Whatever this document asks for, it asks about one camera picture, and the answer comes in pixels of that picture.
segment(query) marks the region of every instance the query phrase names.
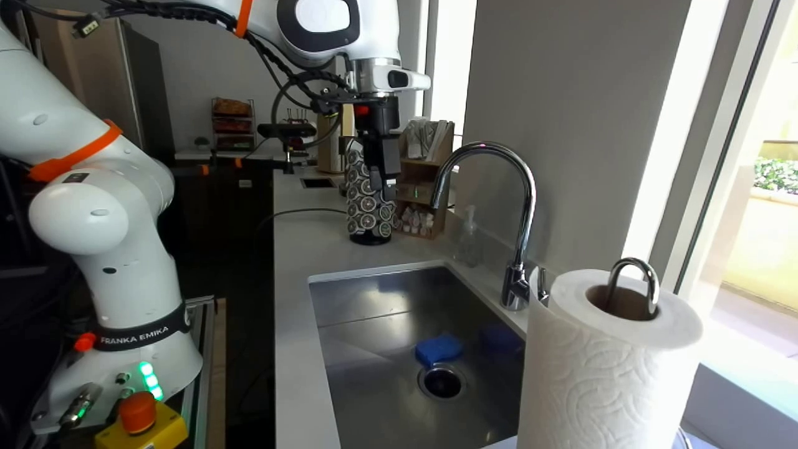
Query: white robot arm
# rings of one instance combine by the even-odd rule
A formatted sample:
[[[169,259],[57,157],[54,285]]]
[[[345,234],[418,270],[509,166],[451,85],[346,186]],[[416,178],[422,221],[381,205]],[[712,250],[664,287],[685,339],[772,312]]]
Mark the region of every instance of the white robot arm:
[[[159,11],[156,3],[129,6],[151,7],[140,11],[149,14]],[[351,95],[373,105],[392,107],[393,89],[429,85],[399,67],[393,0],[176,6],[230,18],[232,33],[276,46],[298,67],[346,54],[356,72]],[[96,314],[96,332],[54,372],[32,428],[49,433],[91,416],[101,421],[133,390],[174,396],[199,375],[202,357],[186,334],[174,261],[154,226],[171,201],[171,174],[86,113],[3,23],[0,97],[0,154],[32,165],[32,174],[48,183],[30,205],[32,230],[75,258]]]

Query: countertop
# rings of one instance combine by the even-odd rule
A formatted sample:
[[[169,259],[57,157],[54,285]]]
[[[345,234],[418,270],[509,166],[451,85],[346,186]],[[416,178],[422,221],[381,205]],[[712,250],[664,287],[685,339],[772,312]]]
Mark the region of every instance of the countertop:
[[[174,159],[209,159],[209,157],[222,157],[222,159],[272,159],[273,154],[280,154],[280,149],[270,149],[270,148],[259,148],[254,153],[247,149],[176,149]]]
[[[273,211],[303,206],[345,210],[345,200],[336,186],[303,186],[301,173],[273,173]],[[393,265],[424,261],[447,261],[503,322],[522,334],[527,332],[527,312],[503,312],[495,305],[502,270],[468,270],[448,261],[447,238],[393,234],[386,244],[365,246],[348,243],[346,215],[296,211],[273,216],[276,449],[340,447],[310,282],[346,276],[351,270],[393,270]]]

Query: faucet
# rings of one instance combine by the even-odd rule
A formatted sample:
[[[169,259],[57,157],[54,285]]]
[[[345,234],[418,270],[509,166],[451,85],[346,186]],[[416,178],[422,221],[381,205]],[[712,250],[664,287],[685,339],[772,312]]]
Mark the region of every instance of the faucet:
[[[513,149],[509,149],[505,144],[499,144],[499,142],[463,144],[441,166],[437,185],[433,185],[433,205],[431,206],[433,210],[441,206],[444,190],[448,186],[454,165],[458,165],[461,159],[467,159],[470,154],[494,154],[499,159],[505,159],[519,173],[519,178],[523,183],[527,194],[523,194],[523,205],[522,205],[522,226],[519,226],[517,253],[503,272],[503,285],[502,285],[502,306],[522,309],[529,302],[529,268],[523,261],[523,254],[529,246],[533,205],[535,205],[535,185],[533,185],[533,174],[532,174],[529,165]],[[547,297],[548,297],[547,289],[539,285],[539,299],[544,302]]]

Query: sink basin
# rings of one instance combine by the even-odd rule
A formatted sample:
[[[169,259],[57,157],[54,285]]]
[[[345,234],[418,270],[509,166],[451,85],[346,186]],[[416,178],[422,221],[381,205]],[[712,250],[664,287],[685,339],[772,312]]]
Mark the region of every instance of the sink basin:
[[[448,268],[312,282],[341,447],[487,447],[519,428],[523,339]],[[424,367],[431,337],[461,357]]]

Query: kitchen wall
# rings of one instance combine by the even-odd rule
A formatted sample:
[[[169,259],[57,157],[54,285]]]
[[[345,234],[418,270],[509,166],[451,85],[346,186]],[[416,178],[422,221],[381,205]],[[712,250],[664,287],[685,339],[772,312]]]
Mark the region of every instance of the kitchen wall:
[[[159,18],[126,18],[126,23],[159,46],[176,149],[189,149],[199,134],[211,138],[214,97],[251,103],[254,123],[270,123],[276,88],[244,41],[207,23]]]
[[[532,165],[532,258],[554,272],[610,268],[664,103],[689,3],[478,3],[467,142],[499,139]],[[458,205],[513,243],[519,180],[463,161]]]

